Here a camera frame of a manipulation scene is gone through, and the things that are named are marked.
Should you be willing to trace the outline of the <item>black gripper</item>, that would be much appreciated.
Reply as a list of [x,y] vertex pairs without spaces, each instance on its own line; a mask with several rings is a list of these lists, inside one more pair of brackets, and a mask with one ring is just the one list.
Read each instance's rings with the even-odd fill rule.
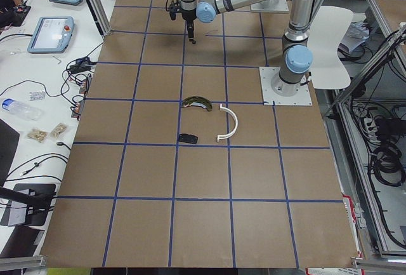
[[193,38],[194,37],[194,22],[193,21],[186,21],[187,24],[187,33],[188,33],[188,40],[192,43],[195,44],[196,40]]

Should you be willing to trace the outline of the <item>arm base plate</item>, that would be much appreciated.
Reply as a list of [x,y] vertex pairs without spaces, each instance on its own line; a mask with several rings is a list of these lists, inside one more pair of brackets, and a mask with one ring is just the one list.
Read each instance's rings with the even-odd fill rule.
[[261,91],[265,105],[312,106],[310,91],[303,76],[297,84],[280,79],[279,67],[259,67]]
[[281,13],[289,12],[287,0],[266,0],[250,5],[251,11],[263,13]]

